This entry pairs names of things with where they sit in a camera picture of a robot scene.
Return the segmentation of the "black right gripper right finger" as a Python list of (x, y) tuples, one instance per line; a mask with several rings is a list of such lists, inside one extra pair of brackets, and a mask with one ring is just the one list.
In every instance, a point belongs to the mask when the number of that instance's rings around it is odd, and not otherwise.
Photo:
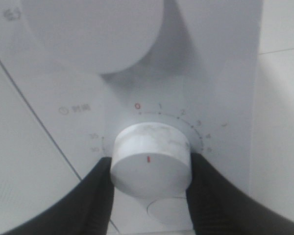
[(197, 235), (294, 235), (294, 222), (266, 208), (223, 177), (201, 154), (191, 153), (186, 190)]

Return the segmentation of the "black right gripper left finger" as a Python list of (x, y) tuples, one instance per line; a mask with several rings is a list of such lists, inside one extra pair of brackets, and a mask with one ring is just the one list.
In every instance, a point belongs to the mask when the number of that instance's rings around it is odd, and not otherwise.
[(66, 196), (6, 234), (105, 235), (114, 200), (114, 186), (110, 178), (111, 162), (110, 157), (101, 158)]

